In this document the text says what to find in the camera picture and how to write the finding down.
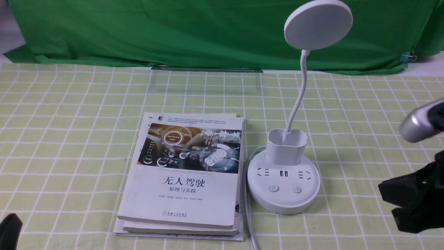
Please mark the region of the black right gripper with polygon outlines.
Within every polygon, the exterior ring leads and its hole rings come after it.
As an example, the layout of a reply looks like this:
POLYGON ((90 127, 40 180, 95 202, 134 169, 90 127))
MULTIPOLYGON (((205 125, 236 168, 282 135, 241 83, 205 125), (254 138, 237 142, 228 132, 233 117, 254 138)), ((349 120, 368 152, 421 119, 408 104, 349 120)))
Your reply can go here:
POLYGON ((392 215, 398 231, 418 234, 444 226, 444 152, 416 172, 382 181, 382 200, 395 205, 392 215))

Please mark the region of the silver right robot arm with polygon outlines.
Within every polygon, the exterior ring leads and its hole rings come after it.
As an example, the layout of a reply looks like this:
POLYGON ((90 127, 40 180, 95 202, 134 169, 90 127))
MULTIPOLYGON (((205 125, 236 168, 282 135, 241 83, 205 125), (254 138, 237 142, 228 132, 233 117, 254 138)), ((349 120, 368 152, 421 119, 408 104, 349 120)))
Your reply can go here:
MULTIPOLYGON (((399 127, 399 134, 417 143, 444 131, 444 100, 438 99, 409 113, 399 127)), ((423 168, 382 181, 382 199, 395 205, 392 215, 398 230, 410 234, 444 226, 444 152, 423 168)))

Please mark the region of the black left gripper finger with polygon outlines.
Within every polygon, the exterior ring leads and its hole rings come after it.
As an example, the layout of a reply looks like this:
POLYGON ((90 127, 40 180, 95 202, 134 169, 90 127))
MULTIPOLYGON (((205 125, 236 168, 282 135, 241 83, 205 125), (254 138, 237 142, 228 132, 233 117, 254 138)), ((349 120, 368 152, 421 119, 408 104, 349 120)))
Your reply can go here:
POLYGON ((16 250, 23 223, 16 213, 7 215, 0 224, 0 249, 16 250))

